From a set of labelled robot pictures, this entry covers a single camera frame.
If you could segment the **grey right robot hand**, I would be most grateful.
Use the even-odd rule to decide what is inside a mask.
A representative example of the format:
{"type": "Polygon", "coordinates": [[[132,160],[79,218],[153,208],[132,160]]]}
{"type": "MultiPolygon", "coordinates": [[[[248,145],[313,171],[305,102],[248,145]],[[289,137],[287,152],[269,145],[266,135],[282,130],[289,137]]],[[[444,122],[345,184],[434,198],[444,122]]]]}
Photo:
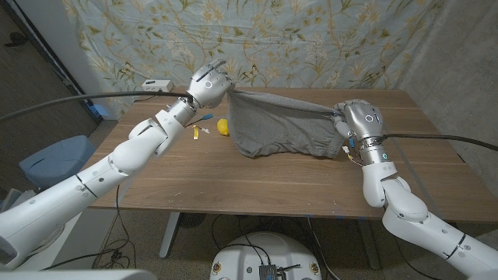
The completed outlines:
{"type": "Polygon", "coordinates": [[[358,141],[382,136],[383,117],[378,107],[365,100],[346,100],[333,106],[335,129],[358,141]]]}

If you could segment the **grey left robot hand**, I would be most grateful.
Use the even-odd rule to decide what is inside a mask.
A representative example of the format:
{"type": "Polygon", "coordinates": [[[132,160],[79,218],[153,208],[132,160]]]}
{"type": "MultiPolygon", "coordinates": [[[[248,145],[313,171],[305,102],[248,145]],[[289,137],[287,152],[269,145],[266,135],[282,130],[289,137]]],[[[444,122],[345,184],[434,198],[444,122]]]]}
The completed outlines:
{"type": "Polygon", "coordinates": [[[196,109],[217,107],[226,92],[234,89],[233,80],[223,71],[224,64],[226,60],[217,58],[202,66],[191,77],[187,93],[192,96],[192,105],[196,109]]]}

